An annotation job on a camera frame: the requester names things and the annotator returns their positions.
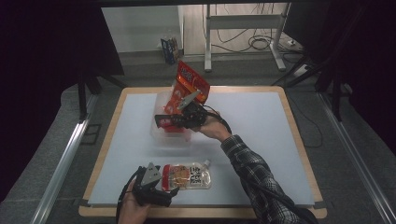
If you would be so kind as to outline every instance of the white desk leg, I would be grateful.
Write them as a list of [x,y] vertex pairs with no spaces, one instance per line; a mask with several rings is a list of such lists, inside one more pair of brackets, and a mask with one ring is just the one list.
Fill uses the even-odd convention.
[[277,46],[279,45],[279,39],[280,39],[280,35],[282,34],[283,31],[283,26],[285,25],[285,21],[286,21],[286,17],[288,15],[288,11],[289,11],[289,6],[290,3],[287,3],[285,5],[285,8],[283,8],[280,20],[279,20],[279,25],[276,29],[276,35],[274,40],[271,40],[271,44],[270,44],[270,49],[271,52],[274,55],[275,61],[276,61],[276,65],[277,68],[279,69],[279,71],[286,71],[286,66],[283,63],[282,57],[279,54],[279,51],[277,50]]
[[210,44],[210,5],[206,5],[205,72],[212,71],[212,45]]

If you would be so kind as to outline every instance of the person's left hand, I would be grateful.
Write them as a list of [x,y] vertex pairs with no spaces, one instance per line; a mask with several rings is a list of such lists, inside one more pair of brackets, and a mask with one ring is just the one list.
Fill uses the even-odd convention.
[[140,206],[132,194],[133,186],[134,180],[129,184],[123,197],[119,224],[142,224],[149,214],[151,204]]

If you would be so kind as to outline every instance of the clear plastic container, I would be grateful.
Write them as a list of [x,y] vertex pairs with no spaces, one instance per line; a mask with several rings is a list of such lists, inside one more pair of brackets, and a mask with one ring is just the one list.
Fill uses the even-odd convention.
[[155,115],[166,114],[163,109],[170,99],[170,94],[170,91],[162,91],[157,94],[150,134],[159,147],[188,147],[191,144],[191,130],[182,128],[180,132],[170,133],[163,128],[158,128],[155,123]]

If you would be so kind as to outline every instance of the person's right hand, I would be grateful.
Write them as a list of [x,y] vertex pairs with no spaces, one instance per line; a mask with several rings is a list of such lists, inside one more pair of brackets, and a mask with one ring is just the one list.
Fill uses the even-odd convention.
[[206,122],[200,127],[191,128],[195,132],[200,132],[209,138],[218,139],[221,143],[227,138],[231,137],[231,134],[227,131],[227,128],[219,122],[218,119],[207,116]]

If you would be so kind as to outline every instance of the hand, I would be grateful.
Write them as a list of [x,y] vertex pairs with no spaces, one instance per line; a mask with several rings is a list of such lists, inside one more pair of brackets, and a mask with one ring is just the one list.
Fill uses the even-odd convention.
[[129,184],[122,200],[119,224],[142,224],[149,214],[151,205],[148,203],[140,206],[137,203],[136,198],[132,194],[133,186],[134,180]]
[[219,122],[218,119],[207,116],[206,122],[201,127],[192,128],[195,132],[200,132],[209,138],[218,139],[221,143],[227,138],[231,137],[231,134],[227,131],[227,128]]

